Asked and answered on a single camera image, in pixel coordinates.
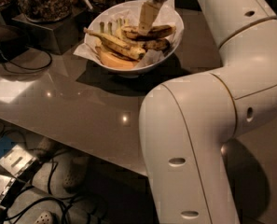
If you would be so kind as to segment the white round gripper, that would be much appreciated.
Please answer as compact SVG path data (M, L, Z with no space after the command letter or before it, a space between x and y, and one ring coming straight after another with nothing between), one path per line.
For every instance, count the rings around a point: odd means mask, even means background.
M159 11L163 5L160 1L167 0L146 0L141 6L138 33L140 35L147 35L152 28L152 25L159 15Z

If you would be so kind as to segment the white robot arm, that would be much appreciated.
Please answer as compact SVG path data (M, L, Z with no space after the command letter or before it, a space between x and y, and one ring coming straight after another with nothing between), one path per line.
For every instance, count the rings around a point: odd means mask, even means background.
M222 67L168 80L139 132L160 224L240 224L221 147L277 116L277 16L265 0L198 0Z

